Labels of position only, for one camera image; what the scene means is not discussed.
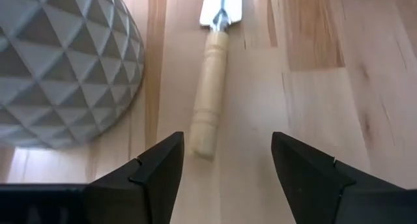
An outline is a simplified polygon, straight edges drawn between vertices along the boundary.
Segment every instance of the wooden floor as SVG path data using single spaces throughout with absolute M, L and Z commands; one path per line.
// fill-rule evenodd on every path
M 88 182 L 187 134 L 207 30 L 203 0 L 125 0 L 146 43 L 131 111 L 90 147 L 3 150 L 3 182 Z M 270 153 L 281 131 L 417 188 L 416 0 L 244 0 L 216 160 L 187 156 L 172 223 L 294 223 Z

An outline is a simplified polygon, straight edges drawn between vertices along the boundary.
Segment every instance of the wood grain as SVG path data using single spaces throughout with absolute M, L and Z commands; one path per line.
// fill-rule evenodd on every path
M 344 67 L 329 0 L 285 0 L 291 70 Z
M 7 182 L 14 148 L 0 148 L 0 182 Z
M 0 155 L 3 180 L 89 182 L 174 131 L 187 138 L 208 33 L 203 0 L 125 2 L 147 48 L 139 98 L 90 147 Z M 414 2 L 244 0 L 228 32 L 216 157 L 186 155 L 171 222 L 295 223 L 271 158 L 274 131 L 417 188 Z
M 374 175 L 413 188 L 417 60 L 395 0 L 334 0 Z
M 149 148 L 156 143 L 160 82 L 165 35 L 167 0 L 148 0 L 147 43 L 145 46 L 145 143 Z

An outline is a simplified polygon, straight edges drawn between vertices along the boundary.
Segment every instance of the metal blade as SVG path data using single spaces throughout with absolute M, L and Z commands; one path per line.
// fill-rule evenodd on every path
M 212 25 L 213 20 L 222 11 L 229 17 L 229 24 L 242 19 L 242 0 L 204 0 L 201 9 L 200 24 L 202 26 Z

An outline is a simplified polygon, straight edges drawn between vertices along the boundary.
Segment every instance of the gray geometric vase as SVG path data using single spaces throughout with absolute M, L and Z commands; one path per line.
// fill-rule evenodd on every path
M 91 140 L 129 106 L 142 72 L 122 0 L 0 0 L 0 147 Z

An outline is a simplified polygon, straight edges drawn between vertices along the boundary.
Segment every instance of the floor plank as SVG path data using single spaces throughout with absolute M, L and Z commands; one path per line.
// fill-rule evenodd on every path
M 145 151 L 145 97 L 146 92 L 144 88 L 139 90 L 137 100 L 131 105 L 130 114 L 130 129 L 129 129 L 129 152 L 130 159 L 136 158 Z
M 27 164 L 27 149 L 16 148 L 11 158 L 7 183 L 21 183 L 24 181 L 25 168 Z
M 417 61 L 394 0 L 334 0 L 372 172 L 406 188 L 417 179 Z
M 14 148 L 0 147 L 0 183 L 7 182 L 13 157 Z
M 344 67 L 329 0 L 284 0 L 291 70 Z
M 395 0 L 395 4 L 401 15 L 405 30 L 409 36 L 414 54 L 417 54 L 417 21 L 415 15 L 417 14 L 416 0 Z
M 145 142 L 150 148 L 156 143 L 160 83 L 164 50 L 167 0 L 148 0 L 147 43 L 145 46 Z
M 19 182 L 84 183 L 88 181 L 87 147 L 69 150 L 27 150 Z
M 234 43 L 216 157 L 222 223 L 294 223 L 270 152 L 272 132 L 288 133 L 281 78 L 286 68 L 273 57 L 268 60 L 274 65 L 258 65 L 265 58 L 259 53 L 267 49 L 245 50 Z
M 370 172 L 346 69 L 285 73 L 283 80 L 290 134 Z
M 92 145 L 91 150 L 94 153 L 90 153 L 88 159 L 89 166 L 95 169 L 95 176 L 92 180 L 112 172 L 130 159 L 130 121 L 129 113 L 124 114 L 116 125 L 112 126 Z

